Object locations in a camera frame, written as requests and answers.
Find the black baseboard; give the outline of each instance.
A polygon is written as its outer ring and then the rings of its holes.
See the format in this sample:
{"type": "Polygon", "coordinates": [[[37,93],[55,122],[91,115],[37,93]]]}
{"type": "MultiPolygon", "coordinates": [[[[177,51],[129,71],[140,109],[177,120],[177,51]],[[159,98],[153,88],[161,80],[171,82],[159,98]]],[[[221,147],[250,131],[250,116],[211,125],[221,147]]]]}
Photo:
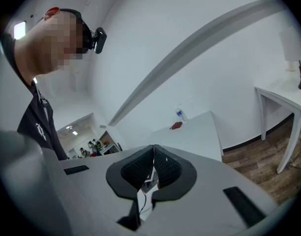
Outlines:
{"type": "MultiPolygon", "coordinates": [[[[273,128],[271,128],[270,130],[268,130],[268,131],[266,132],[266,136],[269,135],[270,133],[274,132],[276,129],[278,129],[279,127],[281,127],[283,124],[285,124],[288,120],[290,120],[290,119],[293,118],[293,117],[294,117],[294,114],[293,114],[293,113],[290,114],[290,115],[289,115],[286,119],[284,119],[282,122],[278,123],[275,127],[273,127],[273,128]]],[[[237,149],[237,148],[244,147],[244,146],[246,146],[246,145],[248,145],[248,144],[251,144],[251,143],[253,143],[253,142],[255,142],[255,141],[259,140],[259,139],[261,139],[261,135],[256,136],[256,137],[254,137],[253,139],[250,139],[250,140],[248,140],[248,141],[246,141],[246,142],[244,142],[244,143],[235,145],[235,146],[233,146],[233,147],[224,148],[224,149],[223,149],[223,153],[232,151],[232,150],[237,149]]]]}

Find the water bottle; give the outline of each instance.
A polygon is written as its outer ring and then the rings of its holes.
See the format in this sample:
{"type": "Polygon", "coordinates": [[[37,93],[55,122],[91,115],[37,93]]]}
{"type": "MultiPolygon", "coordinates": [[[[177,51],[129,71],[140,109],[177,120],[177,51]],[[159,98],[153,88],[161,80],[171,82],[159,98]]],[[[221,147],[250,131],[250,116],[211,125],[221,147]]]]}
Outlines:
{"type": "Polygon", "coordinates": [[[176,108],[175,109],[176,114],[178,115],[178,117],[181,119],[181,122],[184,123],[187,121],[186,117],[184,116],[183,112],[181,109],[176,108]]]}

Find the black t-shirt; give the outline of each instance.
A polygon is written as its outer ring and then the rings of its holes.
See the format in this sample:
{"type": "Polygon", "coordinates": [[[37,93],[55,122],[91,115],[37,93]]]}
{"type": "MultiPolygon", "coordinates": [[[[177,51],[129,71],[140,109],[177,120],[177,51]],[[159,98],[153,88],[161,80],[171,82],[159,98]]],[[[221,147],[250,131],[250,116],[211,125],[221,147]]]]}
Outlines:
{"type": "Polygon", "coordinates": [[[47,104],[48,121],[45,109],[38,99],[34,81],[31,82],[31,85],[28,85],[18,70],[14,58],[15,39],[9,34],[5,34],[2,36],[1,43],[8,62],[33,95],[33,99],[23,115],[17,132],[33,138],[42,148],[54,150],[59,160],[66,160],[67,155],[62,148],[54,127],[53,110],[50,104],[47,104]]]}

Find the red object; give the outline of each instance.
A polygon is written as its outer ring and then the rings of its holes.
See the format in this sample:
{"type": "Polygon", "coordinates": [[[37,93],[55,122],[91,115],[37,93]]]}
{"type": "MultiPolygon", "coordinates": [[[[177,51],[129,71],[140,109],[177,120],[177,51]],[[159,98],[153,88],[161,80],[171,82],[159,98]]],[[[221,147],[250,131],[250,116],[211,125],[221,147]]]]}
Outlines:
{"type": "Polygon", "coordinates": [[[170,129],[176,129],[176,128],[179,128],[179,127],[181,127],[182,126],[182,122],[181,121],[179,121],[179,122],[176,122],[176,123],[174,123],[174,125],[172,126],[172,127],[170,127],[170,129]]]}

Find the light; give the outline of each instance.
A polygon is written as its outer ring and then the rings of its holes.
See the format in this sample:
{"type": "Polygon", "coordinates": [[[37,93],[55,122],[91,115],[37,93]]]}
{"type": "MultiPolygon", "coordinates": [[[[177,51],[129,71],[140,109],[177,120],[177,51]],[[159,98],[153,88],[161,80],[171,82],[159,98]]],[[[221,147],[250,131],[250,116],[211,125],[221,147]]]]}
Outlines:
{"type": "Polygon", "coordinates": [[[26,22],[21,22],[14,26],[14,38],[20,39],[26,34],[26,22]]]}

